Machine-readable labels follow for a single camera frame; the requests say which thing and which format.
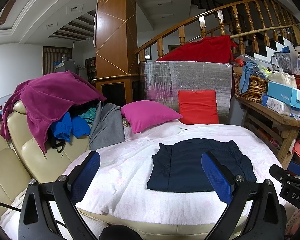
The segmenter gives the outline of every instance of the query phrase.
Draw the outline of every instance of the beige leather sofa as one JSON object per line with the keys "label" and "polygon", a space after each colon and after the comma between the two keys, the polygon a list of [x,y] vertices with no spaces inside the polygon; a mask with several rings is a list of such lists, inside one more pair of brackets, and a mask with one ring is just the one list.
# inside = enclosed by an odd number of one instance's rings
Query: beige leather sofa
{"label": "beige leather sofa", "polygon": [[[0,135],[0,202],[11,205],[27,187],[30,176],[16,153]],[[0,207],[0,219],[6,208]]]}
{"label": "beige leather sofa", "polygon": [[82,153],[89,150],[89,137],[77,139],[71,135],[58,153],[46,143],[47,153],[43,154],[27,125],[26,108],[21,101],[15,103],[13,112],[7,118],[7,125],[13,147],[29,174],[41,183],[55,181]]}

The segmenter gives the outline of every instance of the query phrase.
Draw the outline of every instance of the gray cloth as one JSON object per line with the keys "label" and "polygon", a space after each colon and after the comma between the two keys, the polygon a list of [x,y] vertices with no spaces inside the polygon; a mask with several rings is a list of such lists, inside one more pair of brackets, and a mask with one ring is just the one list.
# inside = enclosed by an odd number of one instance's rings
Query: gray cloth
{"label": "gray cloth", "polygon": [[90,130],[89,145],[92,151],[124,141],[120,107],[111,103],[96,106],[96,117]]}

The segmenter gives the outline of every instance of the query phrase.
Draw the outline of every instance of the curtain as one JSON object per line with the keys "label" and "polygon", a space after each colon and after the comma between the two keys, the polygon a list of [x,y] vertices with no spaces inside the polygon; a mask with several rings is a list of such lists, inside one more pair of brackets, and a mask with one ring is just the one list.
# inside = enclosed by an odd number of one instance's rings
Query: curtain
{"label": "curtain", "polygon": [[62,47],[43,46],[43,54],[42,54],[43,75],[55,72],[54,63],[62,61],[63,54],[66,54],[66,57],[68,58],[72,58],[72,49],[62,48]]}

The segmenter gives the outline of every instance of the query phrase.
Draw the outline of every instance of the ceiling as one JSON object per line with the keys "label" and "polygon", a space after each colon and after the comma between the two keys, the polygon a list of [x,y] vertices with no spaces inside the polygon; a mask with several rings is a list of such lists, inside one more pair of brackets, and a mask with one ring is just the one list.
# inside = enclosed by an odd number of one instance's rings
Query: ceiling
{"label": "ceiling", "polygon": [[[93,34],[97,0],[16,0],[0,25],[0,44],[68,46]],[[187,19],[191,0],[136,0],[137,31]]]}

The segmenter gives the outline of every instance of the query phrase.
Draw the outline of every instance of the wicker basket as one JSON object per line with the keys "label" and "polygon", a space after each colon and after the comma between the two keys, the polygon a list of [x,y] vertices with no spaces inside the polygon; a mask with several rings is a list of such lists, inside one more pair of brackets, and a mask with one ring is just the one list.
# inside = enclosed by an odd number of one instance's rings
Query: wicker basket
{"label": "wicker basket", "polygon": [[239,93],[239,83],[241,74],[234,73],[234,87],[235,87],[235,95],[237,97],[245,98],[247,100],[261,103],[261,96],[263,92],[267,92],[268,89],[268,81],[259,77],[250,76],[249,87],[248,90],[242,94]]}

